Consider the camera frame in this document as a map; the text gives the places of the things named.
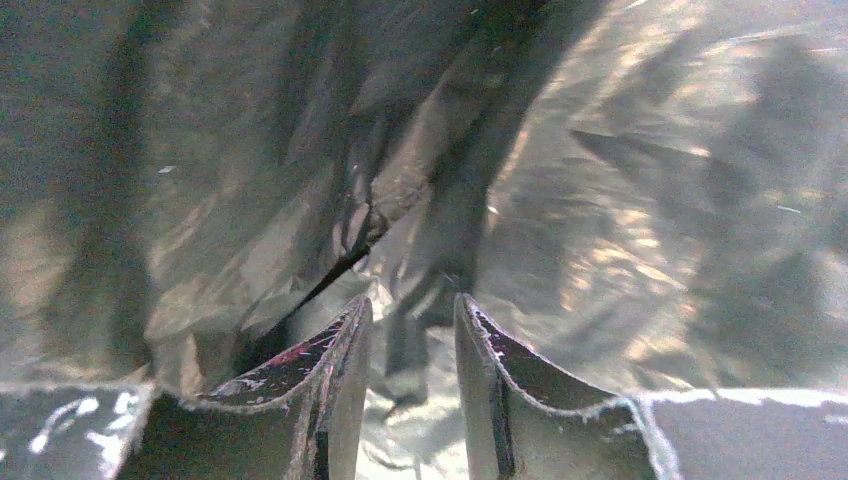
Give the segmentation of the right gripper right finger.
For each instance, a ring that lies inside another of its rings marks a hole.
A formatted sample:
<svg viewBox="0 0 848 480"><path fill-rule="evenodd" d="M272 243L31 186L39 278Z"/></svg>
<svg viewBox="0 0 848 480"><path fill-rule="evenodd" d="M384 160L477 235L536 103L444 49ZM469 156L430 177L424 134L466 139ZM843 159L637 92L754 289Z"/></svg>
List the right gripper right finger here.
<svg viewBox="0 0 848 480"><path fill-rule="evenodd" d="M655 478L622 397L511 337L468 294L454 326L470 478Z"/></svg>

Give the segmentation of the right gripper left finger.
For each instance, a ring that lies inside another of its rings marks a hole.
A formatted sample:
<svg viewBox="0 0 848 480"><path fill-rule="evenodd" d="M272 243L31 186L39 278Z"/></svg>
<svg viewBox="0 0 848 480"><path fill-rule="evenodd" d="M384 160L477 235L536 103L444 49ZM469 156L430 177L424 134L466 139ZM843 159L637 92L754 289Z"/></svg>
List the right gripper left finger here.
<svg viewBox="0 0 848 480"><path fill-rule="evenodd" d="M372 326L359 295L319 333L207 394L164 391L119 478L354 478Z"/></svg>

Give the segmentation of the black wrapping paper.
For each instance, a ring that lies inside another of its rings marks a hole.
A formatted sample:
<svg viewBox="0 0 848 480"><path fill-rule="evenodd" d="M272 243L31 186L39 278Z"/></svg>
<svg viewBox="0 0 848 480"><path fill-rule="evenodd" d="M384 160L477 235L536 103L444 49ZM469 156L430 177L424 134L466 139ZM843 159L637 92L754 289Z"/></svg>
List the black wrapping paper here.
<svg viewBox="0 0 848 480"><path fill-rule="evenodd" d="M653 479L845 478L846 3L2 3L3 478L363 295L352 479L472 479L459 294Z"/></svg>

